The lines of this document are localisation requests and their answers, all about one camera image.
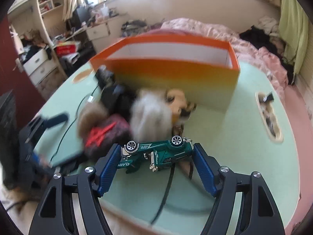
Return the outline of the green toy car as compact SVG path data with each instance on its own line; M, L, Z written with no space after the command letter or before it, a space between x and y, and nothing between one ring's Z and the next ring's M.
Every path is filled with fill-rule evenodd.
M128 174L136 172L142 162L149 160L153 172L170 167L172 164L192 156L192 140L173 136L169 140L137 143L129 141L121 149L121 161L117 168L126 169Z

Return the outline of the brown fluffy pompom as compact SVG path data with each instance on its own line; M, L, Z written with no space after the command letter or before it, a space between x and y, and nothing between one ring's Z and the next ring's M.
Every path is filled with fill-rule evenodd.
M87 102L78 115L77 135L85 138L91 132L91 129L109 116L108 109L99 102Z

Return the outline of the white drawer cabinet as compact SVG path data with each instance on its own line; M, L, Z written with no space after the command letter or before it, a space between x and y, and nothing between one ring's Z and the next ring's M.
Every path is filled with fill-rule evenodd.
M53 55L49 58L43 48L23 63L23 69L45 100L48 100L67 79L59 61Z

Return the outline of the white fluffy plush toy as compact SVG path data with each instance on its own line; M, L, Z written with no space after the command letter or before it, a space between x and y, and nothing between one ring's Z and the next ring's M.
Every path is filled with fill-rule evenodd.
M182 136L185 123L196 107L180 89L139 89L130 110L133 140L143 143Z

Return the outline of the black charger adapter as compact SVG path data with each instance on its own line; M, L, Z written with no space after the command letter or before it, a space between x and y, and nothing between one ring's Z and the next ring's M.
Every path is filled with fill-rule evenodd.
M97 69L95 78L98 80L98 85L102 90L115 84L115 74L108 70L105 65L101 65Z

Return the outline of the red cardboard box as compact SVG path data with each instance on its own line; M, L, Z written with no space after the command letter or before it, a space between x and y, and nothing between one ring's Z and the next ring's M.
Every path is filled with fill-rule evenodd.
M55 47L55 52L58 57L63 57L69 54L78 52L81 47L80 41L66 41L60 42Z

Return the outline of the orange cardboard box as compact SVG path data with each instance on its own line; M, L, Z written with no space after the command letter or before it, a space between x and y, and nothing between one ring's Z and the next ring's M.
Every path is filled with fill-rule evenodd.
M188 101L225 112L240 66L230 43L202 36L145 34L124 38L90 59L133 89L181 89Z

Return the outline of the white drawer desk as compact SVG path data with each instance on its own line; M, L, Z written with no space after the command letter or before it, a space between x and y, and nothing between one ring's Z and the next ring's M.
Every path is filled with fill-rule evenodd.
M129 19L130 16L127 13L121 14L86 30L87 37L92 42L97 54L122 36L122 25Z

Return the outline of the pink floral duvet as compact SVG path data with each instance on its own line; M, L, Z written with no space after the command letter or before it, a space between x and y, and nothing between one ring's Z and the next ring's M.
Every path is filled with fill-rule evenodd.
M182 36L202 36L231 44L238 61L244 61L262 71L272 84L282 102L285 101L285 88L288 85L287 71L279 58L266 47L256 48L242 40L230 28L221 24L208 24L189 18L177 18L164 22L160 28L146 34L177 34Z

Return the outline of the clothes heap on bed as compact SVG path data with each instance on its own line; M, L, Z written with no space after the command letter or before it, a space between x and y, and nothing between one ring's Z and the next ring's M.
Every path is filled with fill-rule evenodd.
M129 20L121 27L121 37L131 37L161 28L162 22L148 24L143 20Z

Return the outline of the pile of dark clothes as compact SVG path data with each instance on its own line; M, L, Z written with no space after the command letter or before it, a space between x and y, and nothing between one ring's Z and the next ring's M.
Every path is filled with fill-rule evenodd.
M250 42L257 49L265 47L270 53L277 56L280 59L281 65L287 71L288 85L293 85L293 66L288 64L286 59L283 58L286 44L279 38L279 34L274 28L267 32L269 34L266 33L264 28L258 28L253 25L249 30L240 33L239 37Z

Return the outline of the green hanging garment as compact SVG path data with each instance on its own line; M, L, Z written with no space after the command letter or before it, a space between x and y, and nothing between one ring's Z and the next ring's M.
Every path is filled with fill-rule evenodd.
M284 57L293 65L293 74L299 74L308 46L309 18L297 0L281 0L279 33L286 42Z

